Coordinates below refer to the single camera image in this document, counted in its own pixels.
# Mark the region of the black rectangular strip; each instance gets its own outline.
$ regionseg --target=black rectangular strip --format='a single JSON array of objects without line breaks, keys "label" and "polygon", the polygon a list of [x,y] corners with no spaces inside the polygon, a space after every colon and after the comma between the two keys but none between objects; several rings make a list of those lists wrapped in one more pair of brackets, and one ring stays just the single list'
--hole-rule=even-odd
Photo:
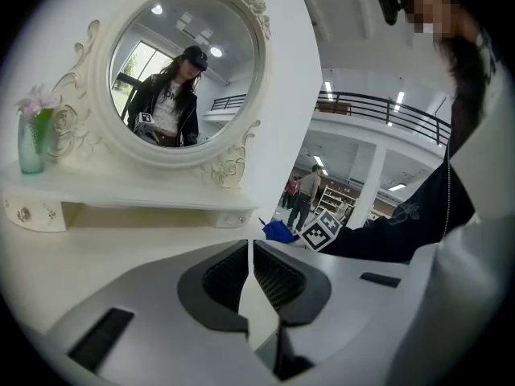
[{"label": "black rectangular strip", "polygon": [[401,279],[398,277],[385,276],[382,274],[370,273],[366,272],[360,276],[360,279],[371,281],[372,283],[377,283],[378,285],[388,286],[388,287],[397,287],[401,282]]},{"label": "black rectangular strip", "polygon": [[133,317],[134,313],[126,310],[110,309],[68,353],[68,357],[94,373]]}]

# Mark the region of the gray shirt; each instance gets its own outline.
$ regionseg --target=gray shirt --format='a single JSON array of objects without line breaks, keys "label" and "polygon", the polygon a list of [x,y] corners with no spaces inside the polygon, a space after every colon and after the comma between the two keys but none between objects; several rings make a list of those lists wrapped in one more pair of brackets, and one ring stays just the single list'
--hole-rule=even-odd
[{"label": "gray shirt", "polygon": [[299,191],[304,195],[311,196],[315,182],[320,184],[320,177],[316,174],[316,172],[301,178],[299,180]]}]

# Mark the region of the silver chain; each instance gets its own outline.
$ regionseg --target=silver chain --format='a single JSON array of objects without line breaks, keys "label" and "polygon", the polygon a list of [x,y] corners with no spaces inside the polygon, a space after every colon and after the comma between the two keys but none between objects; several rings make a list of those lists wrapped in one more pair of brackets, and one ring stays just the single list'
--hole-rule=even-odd
[{"label": "silver chain", "polygon": [[449,216],[451,214],[451,161],[449,159],[449,149],[450,147],[447,144],[447,218],[445,219],[442,239],[447,234],[447,226],[449,225]]}]

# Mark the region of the round ceiling light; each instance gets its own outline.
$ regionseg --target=round ceiling light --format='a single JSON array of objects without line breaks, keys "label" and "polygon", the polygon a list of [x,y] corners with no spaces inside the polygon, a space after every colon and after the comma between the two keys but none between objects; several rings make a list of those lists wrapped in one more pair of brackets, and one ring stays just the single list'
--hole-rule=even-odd
[{"label": "round ceiling light", "polygon": [[163,12],[163,8],[160,4],[156,4],[154,8],[152,9],[152,13],[154,14],[161,14]]},{"label": "round ceiling light", "polygon": [[211,47],[211,54],[215,57],[221,57],[222,56],[222,50],[220,50],[218,47]]}]

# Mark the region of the window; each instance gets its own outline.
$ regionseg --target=window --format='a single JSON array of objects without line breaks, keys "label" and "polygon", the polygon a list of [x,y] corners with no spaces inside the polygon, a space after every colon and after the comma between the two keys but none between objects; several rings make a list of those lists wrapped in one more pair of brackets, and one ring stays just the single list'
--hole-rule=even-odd
[{"label": "window", "polygon": [[170,62],[170,56],[165,55],[144,42],[138,43],[138,46],[136,46],[125,62],[122,71],[114,81],[111,89],[114,106],[120,117],[123,118],[125,124],[127,124],[128,114],[125,112],[125,115],[123,115],[123,112],[125,107],[128,106],[134,84],[120,80],[120,75],[132,77],[141,84],[150,75],[161,72]]}]

